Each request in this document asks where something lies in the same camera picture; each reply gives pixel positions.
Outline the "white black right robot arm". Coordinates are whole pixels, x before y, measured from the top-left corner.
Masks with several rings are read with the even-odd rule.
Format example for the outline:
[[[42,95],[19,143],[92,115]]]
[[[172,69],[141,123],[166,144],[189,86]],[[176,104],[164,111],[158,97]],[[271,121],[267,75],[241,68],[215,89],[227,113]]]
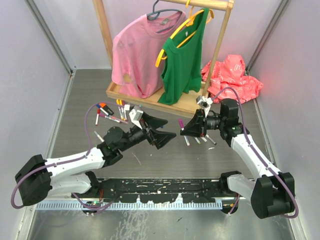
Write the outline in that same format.
[[[221,138],[243,160],[253,176],[249,180],[239,171],[220,175],[218,189],[225,197],[236,194],[250,201],[255,215],[260,219],[282,215],[295,218],[299,212],[295,199],[295,180],[289,172],[273,165],[255,144],[245,127],[242,106],[235,99],[224,99],[220,112],[211,110],[211,98],[198,96],[199,108],[181,130],[182,136],[204,137],[209,130],[218,130]]]

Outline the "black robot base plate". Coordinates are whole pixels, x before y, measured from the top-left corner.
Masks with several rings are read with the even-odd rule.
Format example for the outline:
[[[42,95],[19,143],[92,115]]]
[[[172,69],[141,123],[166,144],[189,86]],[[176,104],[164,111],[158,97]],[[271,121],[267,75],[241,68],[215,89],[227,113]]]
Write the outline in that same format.
[[[184,204],[214,203],[216,198],[235,198],[236,193],[222,191],[218,179],[109,178],[98,179],[80,198],[98,198],[116,203],[173,203],[182,197]]]

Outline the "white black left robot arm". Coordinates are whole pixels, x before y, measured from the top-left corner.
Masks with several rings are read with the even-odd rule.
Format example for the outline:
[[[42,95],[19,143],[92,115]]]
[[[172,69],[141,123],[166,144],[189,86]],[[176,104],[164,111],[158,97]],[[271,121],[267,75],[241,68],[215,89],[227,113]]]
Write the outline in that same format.
[[[32,156],[15,175],[16,187],[11,194],[11,205],[15,209],[16,193],[20,194],[22,206],[32,206],[48,196],[67,193],[85,194],[95,198],[100,185],[91,170],[102,169],[123,158],[122,152],[147,141],[158,150],[176,137],[176,133],[160,131],[168,123],[166,119],[148,115],[143,111],[131,114],[133,127],[125,132],[119,126],[111,127],[100,144],[88,150],[58,158]]]

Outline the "thin white pen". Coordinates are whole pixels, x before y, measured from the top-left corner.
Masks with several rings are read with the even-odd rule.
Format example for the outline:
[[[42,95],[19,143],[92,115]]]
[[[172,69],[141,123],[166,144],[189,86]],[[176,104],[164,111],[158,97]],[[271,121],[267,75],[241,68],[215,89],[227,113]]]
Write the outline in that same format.
[[[210,140],[214,145],[217,145],[217,142],[214,141],[208,134],[205,136],[208,140]]]

